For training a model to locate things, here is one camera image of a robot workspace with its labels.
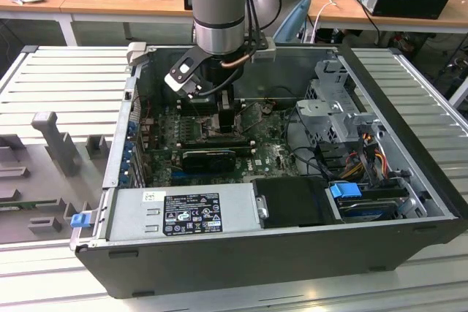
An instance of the motherboard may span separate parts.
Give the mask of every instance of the motherboard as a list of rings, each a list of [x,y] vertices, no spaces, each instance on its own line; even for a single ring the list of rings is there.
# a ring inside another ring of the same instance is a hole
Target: motherboard
[[[233,132],[221,134],[216,131],[214,114],[201,108],[163,108],[152,121],[154,143],[146,143],[151,186],[248,183],[256,178],[298,175],[284,142],[288,113],[290,110],[280,110],[273,102],[243,104],[236,113]],[[200,172],[184,170],[187,156],[206,152],[233,158],[209,161]],[[225,170],[229,161],[232,169]]]

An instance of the power supply label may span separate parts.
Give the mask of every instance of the power supply label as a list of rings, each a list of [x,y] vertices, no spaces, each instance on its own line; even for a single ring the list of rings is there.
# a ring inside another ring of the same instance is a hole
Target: power supply label
[[[162,232],[168,237],[222,232],[219,194],[166,196]]]

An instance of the floor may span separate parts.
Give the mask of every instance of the floor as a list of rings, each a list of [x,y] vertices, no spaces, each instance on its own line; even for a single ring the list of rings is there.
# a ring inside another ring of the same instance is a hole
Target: floor
[[[82,45],[128,45],[121,23],[79,22],[74,24]],[[190,42],[190,25],[132,23],[134,40],[159,44]],[[375,32],[367,31],[356,39],[371,45]],[[429,79],[436,77],[448,56],[463,38],[462,34],[440,34],[430,39],[413,60],[413,64]],[[24,45],[65,45],[59,25],[53,21],[2,20],[0,22],[0,77]],[[456,73],[449,73],[437,82],[445,93]]]

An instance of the gray plastic block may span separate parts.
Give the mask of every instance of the gray plastic block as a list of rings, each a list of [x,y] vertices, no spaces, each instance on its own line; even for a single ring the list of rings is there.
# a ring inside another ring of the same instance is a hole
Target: gray plastic block
[[[21,179],[29,176],[26,167],[0,167],[0,180]]]
[[[39,45],[25,45],[21,50],[22,53],[36,53],[36,50],[39,49]]]
[[[103,135],[90,135],[86,140],[86,150],[90,160],[105,159],[109,156],[109,147]]]
[[[59,130],[57,129],[57,114],[53,112],[36,113],[31,122],[34,129],[42,133],[45,141],[48,144],[49,152],[57,160],[61,171],[65,176],[69,177],[76,173],[78,170],[73,156],[76,154],[76,147],[69,146],[69,143],[64,141]]]
[[[13,150],[24,149],[23,142],[16,134],[2,134],[0,135],[0,146],[9,146]]]
[[[29,220],[29,230],[34,234],[53,233],[61,231],[61,224],[55,217],[37,217]]]
[[[21,193],[17,189],[0,190],[0,202],[18,200]]]
[[[73,215],[75,215],[76,209],[73,207],[73,204],[69,202],[67,206],[65,207],[65,213],[64,213],[64,220],[68,223],[72,221]]]
[[[65,201],[60,197],[55,201],[50,201],[47,204],[37,204],[36,209],[40,212],[47,213],[47,212],[61,212],[65,211]]]
[[[0,146],[0,162],[18,162],[15,152],[10,146]]]
[[[78,151],[76,150],[76,145],[74,144],[74,142],[72,140],[72,137],[70,137],[70,134],[65,132],[65,133],[60,133],[60,136],[61,136],[62,140],[64,141],[66,147],[72,153],[72,157],[75,157],[75,155],[78,153]],[[49,145],[45,146],[45,150],[49,154],[51,160],[56,159],[55,156],[53,155],[53,153],[50,152]]]

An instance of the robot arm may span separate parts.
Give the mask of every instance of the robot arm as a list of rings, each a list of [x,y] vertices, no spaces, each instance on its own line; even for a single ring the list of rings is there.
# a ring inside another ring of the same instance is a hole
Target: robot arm
[[[205,79],[220,86],[245,62],[246,0],[192,0],[197,46],[188,50],[166,76],[166,83],[176,92],[189,97],[200,90],[194,71],[202,64]],[[226,66],[227,61],[238,62]]]

